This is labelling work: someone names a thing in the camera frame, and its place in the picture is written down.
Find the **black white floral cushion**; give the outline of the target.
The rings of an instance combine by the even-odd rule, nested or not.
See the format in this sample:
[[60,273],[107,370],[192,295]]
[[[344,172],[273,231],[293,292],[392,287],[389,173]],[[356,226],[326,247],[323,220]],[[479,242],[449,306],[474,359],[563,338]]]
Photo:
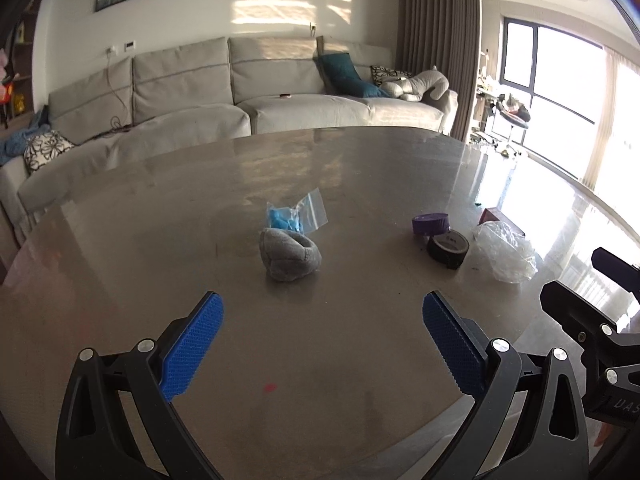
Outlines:
[[27,143],[23,153],[24,162],[28,171],[33,174],[74,147],[72,142],[54,130],[38,133]]

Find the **zip bag with blue item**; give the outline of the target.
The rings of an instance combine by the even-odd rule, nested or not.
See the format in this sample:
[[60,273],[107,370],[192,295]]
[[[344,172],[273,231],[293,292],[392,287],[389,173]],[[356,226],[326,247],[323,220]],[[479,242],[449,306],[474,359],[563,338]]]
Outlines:
[[307,193],[294,207],[267,204],[267,226],[309,235],[328,223],[326,207],[318,188]]

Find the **brown curtain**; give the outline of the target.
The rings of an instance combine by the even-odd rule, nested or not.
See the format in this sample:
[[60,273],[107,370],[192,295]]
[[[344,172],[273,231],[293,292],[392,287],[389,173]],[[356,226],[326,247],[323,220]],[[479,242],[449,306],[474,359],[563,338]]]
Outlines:
[[399,0],[397,63],[420,73],[436,67],[458,94],[451,136],[468,136],[480,60],[482,0]]

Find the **wooden shelf unit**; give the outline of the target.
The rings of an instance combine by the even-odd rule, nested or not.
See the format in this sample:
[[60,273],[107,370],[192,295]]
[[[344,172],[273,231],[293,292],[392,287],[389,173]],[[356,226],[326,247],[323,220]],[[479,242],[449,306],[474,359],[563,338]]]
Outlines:
[[17,119],[34,111],[32,58],[34,55],[36,10],[26,10],[12,28],[6,42],[8,83],[1,91],[1,127],[8,130]]

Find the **teal cushion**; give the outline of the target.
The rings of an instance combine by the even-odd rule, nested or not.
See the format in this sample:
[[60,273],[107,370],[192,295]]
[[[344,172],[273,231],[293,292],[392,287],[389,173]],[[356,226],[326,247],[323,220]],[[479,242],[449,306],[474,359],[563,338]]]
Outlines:
[[380,87],[360,78],[348,52],[322,54],[319,61],[324,76],[329,79],[332,88],[338,93],[363,99],[390,97]]

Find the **window frame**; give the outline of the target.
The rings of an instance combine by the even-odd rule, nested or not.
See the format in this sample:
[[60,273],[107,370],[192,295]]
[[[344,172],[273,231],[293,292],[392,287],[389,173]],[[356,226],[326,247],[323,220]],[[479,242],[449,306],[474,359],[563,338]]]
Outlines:
[[605,52],[594,42],[505,18],[500,89],[528,111],[513,140],[570,176],[585,177],[604,105]]

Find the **black tape roll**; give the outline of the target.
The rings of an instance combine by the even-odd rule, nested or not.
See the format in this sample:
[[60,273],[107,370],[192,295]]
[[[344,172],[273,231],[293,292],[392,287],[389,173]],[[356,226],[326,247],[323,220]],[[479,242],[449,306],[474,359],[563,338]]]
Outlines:
[[458,270],[469,250],[468,239],[455,230],[430,236],[426,242],[428,255],[449,270]]

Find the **clear plastic bag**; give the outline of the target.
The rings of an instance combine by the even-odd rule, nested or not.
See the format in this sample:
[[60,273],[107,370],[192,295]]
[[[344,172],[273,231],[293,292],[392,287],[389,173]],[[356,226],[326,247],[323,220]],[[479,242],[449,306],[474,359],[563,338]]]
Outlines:
[[529,240],[504,221],[486,221],[473,231],[475,245],[487,259],[491,274],[510,285],[530,281],[538,272]]

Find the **white plush toy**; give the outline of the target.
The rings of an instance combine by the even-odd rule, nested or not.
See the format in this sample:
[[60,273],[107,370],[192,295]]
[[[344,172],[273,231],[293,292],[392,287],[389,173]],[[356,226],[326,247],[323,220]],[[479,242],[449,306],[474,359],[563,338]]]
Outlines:
[[421,102],[424,96],[437,101],[449,90],[449,80],[433,68],[409,78],[386,80],[381,90],[392,98],[409,102]]

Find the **grey sectional sofa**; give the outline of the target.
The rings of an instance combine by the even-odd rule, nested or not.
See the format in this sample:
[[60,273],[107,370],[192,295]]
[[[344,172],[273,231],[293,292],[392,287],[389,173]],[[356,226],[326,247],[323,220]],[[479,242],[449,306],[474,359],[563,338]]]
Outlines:
[[3,238],[22,246],[46,211],[93,174],[183,148],[304,129],[450,133],[456,92],[419,103],[344,96],[320,65],[332,52],[348,52],[367,82],[371,65],[392,68],[387,48],[328,36],[222,37],[125,58],[53,91],[49,131],[75,147],[33,174],[23,155],[1,167]]

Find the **pink small box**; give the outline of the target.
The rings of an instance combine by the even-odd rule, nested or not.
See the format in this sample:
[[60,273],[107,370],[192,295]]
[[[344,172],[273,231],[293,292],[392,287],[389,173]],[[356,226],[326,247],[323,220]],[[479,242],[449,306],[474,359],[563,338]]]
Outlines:
[[506,224],[514,233],[525,236],[525,232],[517,226],[509,217],[507,217],[498,207],[485,208],[480,215],[478,224],[486,222],[502,222]]

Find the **blue blanket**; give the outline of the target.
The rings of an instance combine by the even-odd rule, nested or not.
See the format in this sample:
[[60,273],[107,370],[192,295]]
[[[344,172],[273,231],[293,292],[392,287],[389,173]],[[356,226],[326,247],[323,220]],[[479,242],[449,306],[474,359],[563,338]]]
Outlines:
[[4,166],[15,157],[22,156],[31,138],[37,134],[46,133],[50,129],[49,107],[45,105],[32,116],[28,126],[14,131],[1,140],[0,166]]

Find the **patterned cushion right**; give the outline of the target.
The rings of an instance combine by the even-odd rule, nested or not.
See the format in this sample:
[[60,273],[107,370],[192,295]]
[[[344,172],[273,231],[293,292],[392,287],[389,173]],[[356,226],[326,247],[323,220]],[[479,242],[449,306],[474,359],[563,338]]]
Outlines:
[[385,67],[382,65],[370,66],[372,82],[381,87],[387,81],[400,81],[408,79],[412,76],[412,73],[405,72],[404,70],[395,70],[394,68]]

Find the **purple tape roll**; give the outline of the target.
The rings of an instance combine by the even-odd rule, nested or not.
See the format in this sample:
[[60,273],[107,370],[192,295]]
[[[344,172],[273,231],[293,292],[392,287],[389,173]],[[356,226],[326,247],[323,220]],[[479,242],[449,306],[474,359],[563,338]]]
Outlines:
[[436,236],[450,231],[449,216],[446,212],[417,214],[411,220],[412,232],[419,236]]

